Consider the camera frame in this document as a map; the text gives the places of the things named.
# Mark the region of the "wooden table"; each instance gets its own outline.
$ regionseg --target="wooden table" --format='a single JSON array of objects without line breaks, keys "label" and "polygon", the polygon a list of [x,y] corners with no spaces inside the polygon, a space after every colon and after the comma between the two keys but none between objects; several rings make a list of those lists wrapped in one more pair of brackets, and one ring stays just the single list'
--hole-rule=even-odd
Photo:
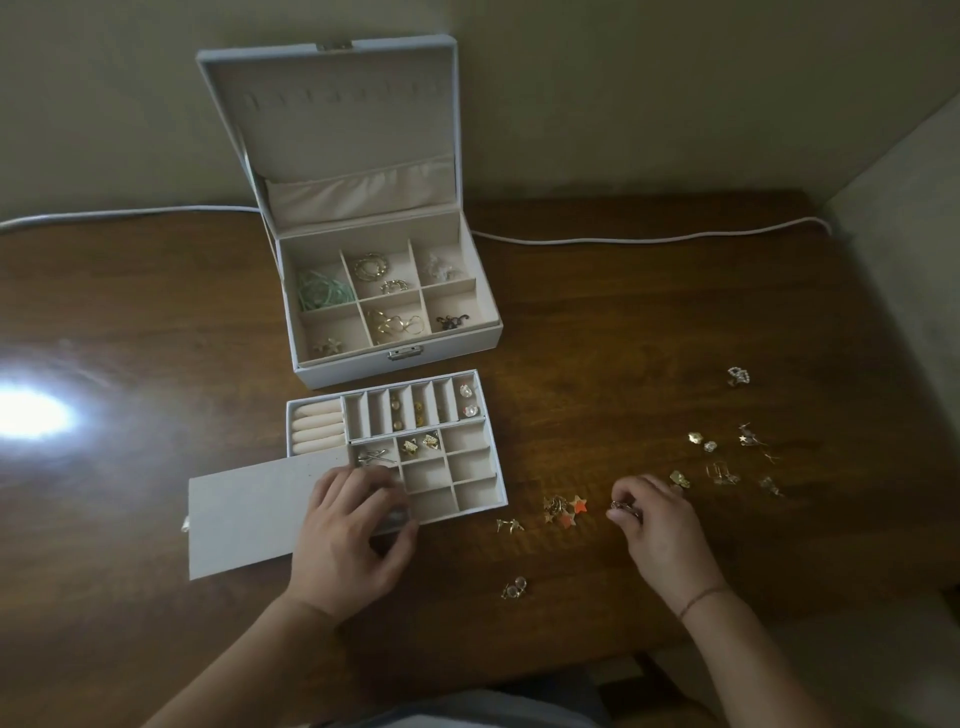
[{"label": "wooden table", "polygon": [[[796,193],[483,204],[478,230],[637,236],[811,211]],[[478,240],[504,320],[477,367],[510,507],[425,527],[396,592],[318,654],[291,717],[495,683],[677,641],[603,516],[613,480],[675,468],[766,619],[960,581],[958,461],[844,246],[814,226],[665,246]],[[133,725],[283,588],[288,559],[187,581],[186,481],[282,457],[291,373],[276,271],[242,214],[0,238],[0,380],[76,427],[0,439],[0,724]],[[753,382],[732,389],[730,366]],[[360,382],[367,385],[371,381]],[[736,443],[746,422],[776,465]],[[720,443],[704,456],[686,440]],[[743,476],[716,486],[707,462]],[[756,482],[772,475],[776,498]],[[544,495],[589,514],[546,524]],[[526,531],[495,533],[496,517]],[[527,596],[500,599],[514,577]]]}]

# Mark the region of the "jewelry box lid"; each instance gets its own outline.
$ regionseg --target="jewelry box lid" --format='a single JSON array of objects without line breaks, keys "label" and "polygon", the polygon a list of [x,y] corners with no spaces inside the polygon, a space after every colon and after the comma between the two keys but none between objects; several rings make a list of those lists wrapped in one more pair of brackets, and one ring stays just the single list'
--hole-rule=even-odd
[{"label": "jewelry box lid", "polygon": [[190,578],[291,553],[314,483],[342,465],[346,446],[190,478]]},{"label": "jewelry box lid", "polygon": [[204,50],[197,63],[274,240],[462,202],[452,36]]}]

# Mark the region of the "green string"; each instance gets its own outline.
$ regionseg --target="green string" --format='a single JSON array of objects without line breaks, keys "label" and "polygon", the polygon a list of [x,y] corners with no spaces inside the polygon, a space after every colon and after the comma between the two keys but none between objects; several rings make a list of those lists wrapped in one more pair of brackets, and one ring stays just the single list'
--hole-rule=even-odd
[{"label": "green string", "polygon": [[297,295],[300,298],[300,310],[303,311],[356,300],[346,283],[329,278],[320,271],[300,271],[297,276]]}]

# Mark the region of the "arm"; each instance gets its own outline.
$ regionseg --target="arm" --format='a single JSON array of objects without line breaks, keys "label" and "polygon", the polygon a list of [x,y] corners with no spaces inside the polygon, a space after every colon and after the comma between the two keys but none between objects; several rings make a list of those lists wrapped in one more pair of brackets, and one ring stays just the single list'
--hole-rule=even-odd
[{"label": "arm", "polygon": [[683,491],[652,475],[625,477],[607,518],[623,529],[640,575],[703,655],[733,728],[814,728],[832,722],[807,694],[753,611],[724,581]]},{"label": "arm", "polygon": [[389,592],[413,557],[414,521],[384,558],[370,548],[377,525],[406,502],[392,486],[381,467],[325,473],[307,505],[287,590],[146,728],[275,724],[325,636]]}]

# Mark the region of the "forearm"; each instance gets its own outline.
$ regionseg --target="forearm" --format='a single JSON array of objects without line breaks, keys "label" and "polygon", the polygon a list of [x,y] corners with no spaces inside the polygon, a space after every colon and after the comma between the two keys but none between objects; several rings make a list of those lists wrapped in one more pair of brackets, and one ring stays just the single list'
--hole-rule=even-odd
[{"label": "forearm", "polygon": [[274,725],[317,642],[331,628],[308,607],[283,597],[274,601],[145,728]]},{"label": "forearm", "polygon": [[707,663],[733,728],[813,728],[832,723],[794,676],[753,610],[731,592],[706,596],[684,626]]}]

